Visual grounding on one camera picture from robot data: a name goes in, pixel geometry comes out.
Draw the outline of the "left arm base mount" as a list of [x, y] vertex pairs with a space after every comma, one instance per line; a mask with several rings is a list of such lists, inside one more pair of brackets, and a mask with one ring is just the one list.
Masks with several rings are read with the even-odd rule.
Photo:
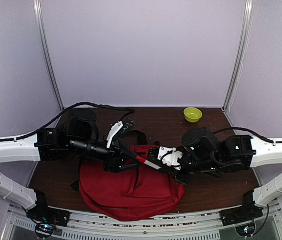
[[34, 233], [39, 239], [51, 237], [57, 230], [56, 227], [67, 227], [70, 212], [51, 208], [47, 205], [47, 199], [43, 192], [35, 190], [36, 206], [25, 210], [26, 216], [35, 224]]

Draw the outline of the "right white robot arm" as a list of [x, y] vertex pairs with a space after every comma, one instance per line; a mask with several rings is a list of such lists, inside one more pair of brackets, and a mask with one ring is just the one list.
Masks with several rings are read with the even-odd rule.
[[[246, 130], [219, 141], [209, 129], [195, 128], [182, 137], [182, 144], [170, 150], [169, 163], [176, 173], [235, 173], [262, 166], [282, 164], [282, 138], [270, 139]], [[282, 173], [263, 186], [243, 195], [237, 217], [247, 221], [269, 202], [282, 196]]]

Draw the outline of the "red backpack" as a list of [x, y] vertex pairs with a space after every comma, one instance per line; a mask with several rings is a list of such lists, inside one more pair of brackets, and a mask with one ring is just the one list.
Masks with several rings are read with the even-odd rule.
[[[129, 148], [147, 160], [149, 149], [156, 146], [149, 145], [142, 132], [134, 130], [132, 133], [137, 135], [137, 145]], [[141, 163], [138, 160], [123, 162]], [[78, 166], [78, 181], [72, 188], [80, 192], [92, 211], [121, 222], [166, 214], [176, 208], [184, 194], [183, 185], [143, 163], [137, 169], [109, 172], [104, 170], [102, 160], [83, 155]]]

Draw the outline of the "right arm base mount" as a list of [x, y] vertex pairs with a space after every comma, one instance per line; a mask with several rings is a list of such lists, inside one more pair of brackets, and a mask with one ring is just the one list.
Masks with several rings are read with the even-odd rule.
[[243, 195], [241, 206], [219, 212], [224, 227], [251, 221], [251, 223], [245, 226], [235, 227], [237, 235], [244, 239], [252, 238], [257, 235], [263, 229], [269, 216], [269, 205], [267, 205], [265, 220], [259, 228], [256, 227], [255, 219], [263, 216], [264, 208], [255, 205], [253, 193], [254, 190], [250, 190]]

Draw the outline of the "red-capped white marker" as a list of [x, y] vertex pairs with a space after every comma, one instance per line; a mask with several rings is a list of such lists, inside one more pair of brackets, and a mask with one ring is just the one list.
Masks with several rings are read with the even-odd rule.
[[141, 158], [139, 156], [137, 156], [136, 159], [139, 162], [141, 162], [142, 164], [145, 164], [145, 165], [147, 165], [147, 166], [149, 166], [149, 167], [151, 167], [153, 169], [159, 170], [161, 168], [160, 166], [158, 166], [158, 165], [156, 165], [156, 164], [154, 164], [154, 163], [152, 163], [152, 162], [150, 162], [150, 161], [148, 161], [148, 160], [146, 160], [144, 158]]

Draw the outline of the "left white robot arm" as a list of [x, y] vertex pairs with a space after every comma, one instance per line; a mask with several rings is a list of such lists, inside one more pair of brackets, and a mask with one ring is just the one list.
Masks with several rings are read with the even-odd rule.
[[[140, 165], [136, 154], [119, 142], [134, 126], [134, 121], [123, 117], [111, 127], [106, 140], [100, 140], [96, 114], [88, 109], [74, 108], [55, 128], [44, 126], [25, 135], [0, 138], [0, 164], [51, 162], [78, 155], [101, 160], [107, 172], [134, 169]], [[44, 193], [28, 189], [1, 172], [0, 195], [21, 205], [42, 222], [48, 222], [53, 217]]]

